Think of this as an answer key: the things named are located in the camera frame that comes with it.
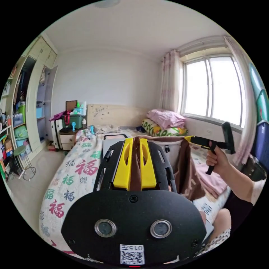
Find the qr code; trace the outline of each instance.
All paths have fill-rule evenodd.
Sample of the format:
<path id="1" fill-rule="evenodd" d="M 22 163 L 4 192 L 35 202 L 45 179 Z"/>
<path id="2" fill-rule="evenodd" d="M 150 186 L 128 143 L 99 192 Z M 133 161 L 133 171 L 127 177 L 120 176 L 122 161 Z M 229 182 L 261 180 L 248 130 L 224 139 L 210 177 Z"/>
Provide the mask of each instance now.
<path id="1" fill-rule="evenodd" d="M 142 265 L 145 264 L 143 251 L 121 251 L 120 263 L 127 265 Z"/>

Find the hand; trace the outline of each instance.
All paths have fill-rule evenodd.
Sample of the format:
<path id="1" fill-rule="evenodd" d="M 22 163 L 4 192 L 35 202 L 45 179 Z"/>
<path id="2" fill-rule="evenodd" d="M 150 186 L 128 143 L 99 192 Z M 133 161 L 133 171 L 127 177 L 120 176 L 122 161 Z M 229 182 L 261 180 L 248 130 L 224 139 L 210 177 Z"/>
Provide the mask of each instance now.
<path id="1" fill-rule="evenodd" d="M 230 163 L 225 153 L 218 146 L 215 147 L 214 151 L 215 154 L 210 150 L 207 152 L 206 164 L 208 166 L 214 166 L 213 171 L 217 174 L 221 174 L 228 168 Z"/>

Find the screw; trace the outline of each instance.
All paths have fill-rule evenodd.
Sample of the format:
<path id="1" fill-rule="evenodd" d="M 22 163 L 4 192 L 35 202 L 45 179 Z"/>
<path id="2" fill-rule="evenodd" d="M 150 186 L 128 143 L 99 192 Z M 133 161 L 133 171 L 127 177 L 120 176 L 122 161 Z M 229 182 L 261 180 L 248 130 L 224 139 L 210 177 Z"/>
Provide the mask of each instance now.
<path id="1" fill-rule="evenodd" d="M 129 201 L 130 201 L 131 203 L 136 203 L 136 202 L 138 201 L 138 197 L 137 197 L 136 195 L 131 195 L 131 196 L 129 197 Z"/>
<path id="2" fill-rule="evenodd" d="M 198 244 L 199 244 L 199 240 L 196 239 L 196 240 L 194 240 L 194 241 L 191 243 L 191 246 L 192 246 L 192 247 L 196 247 L 196 246 L 198 246 Z"/>
<path id="3" fill-rule="evenodd" d="M 74 245 L 74 244 L 75 244 L 75 241 L 74 241 L 73 239 L 68 239 L 68 243 L 69 243 L 70 245 Z"/>

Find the window frame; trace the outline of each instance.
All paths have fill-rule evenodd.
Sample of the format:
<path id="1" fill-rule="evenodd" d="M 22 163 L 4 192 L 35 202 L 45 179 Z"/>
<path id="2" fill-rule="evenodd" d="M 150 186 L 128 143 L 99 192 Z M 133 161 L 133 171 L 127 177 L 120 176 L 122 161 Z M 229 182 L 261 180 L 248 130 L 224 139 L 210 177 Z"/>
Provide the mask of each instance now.
<path id="1" fill-rule="evenodd" d="M 180 113 L 184 117 L 205 121 L 205 122 L 212 123 L 212 124 L 215 124 L 215 125 L 218 125 L 218 126 L 221 126 L 221 124 L 224 123 L 223 120 L 219 120 L 219 119 L 216 119 L 216 118 L 212 117 L 213 109 L 214 109 L 214 82 L 213 82 L 211 63 L 209 61 L 210 58 L 221 58 L 221 57 L 230 57 L 231 60 L 233 61 L 233 65 L 234 65 L 234 68 L 235 68 L 235 71 L 236 71 L 236 75 L 237 75 L 237 79 L 238 79 L 238 83 L 239 83 L 239 89 L 240 89 L 240 97 L 241 97 L 241 115 L 240 115 L 240 125 L 235 125 L 235 124 L 231 123 L 231 128 L 232 128 L 233 131 L 241 134 L 242 131 L 243 131 L 243 128 L 241 127 L 242 118 L 243 118 L 242 88 L 241 88 L 241 84 L 240 84 L 240 80 L 239 80 L 238 70 L 236 69 L 236 66 L 235 66 L 235 59 L 234 59 L 234 56 L 231 53 L 228 53 L 228 54 L 211 54 L 211 55 L 201 56 L 201 57 L 191 59 L 191 60 L 187 60 L 187 61 L 183 62 L 183 93 L 182 93 L 182 106 L 181 106 L 181 109 L 180 109 Z M 212 91 L 211 115 L 209 117 L 207 116 L 208 110 L 209 110 L 209 91 L 210 91 L 208 71 L 207 71 L 207 92 L 208 92 L 208 94 L 207 94 L 207 112 L 206 112 L 206 116 L 200 116 L 200 115 L 185 113 L 186 97 L 187 97 L 187 72 L 186 72 L 187 65 L 191 64 L 191 63 L 195 63 L 195 62 L 204 61 L 205 66 L 206 66 L 206 70 L 207 70 L 208 67 L 207 67 L 206 60 L 208 60 L 208 62 L 209 62 L 209 68 L 210 68 L 211 79 L 212 79 L 212 89 L 213 89 L 213 91 Z"/>

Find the headboard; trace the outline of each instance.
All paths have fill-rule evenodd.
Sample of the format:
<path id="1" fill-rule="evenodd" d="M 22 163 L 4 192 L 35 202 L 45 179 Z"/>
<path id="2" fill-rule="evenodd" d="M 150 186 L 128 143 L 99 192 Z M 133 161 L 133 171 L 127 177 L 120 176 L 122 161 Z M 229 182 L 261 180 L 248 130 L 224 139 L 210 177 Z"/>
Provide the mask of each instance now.
<path id="1" fill-rule="evenodd" d="M 133 106 L 89 104 L 87 125 L 140 126 L 148 111 Z"/>

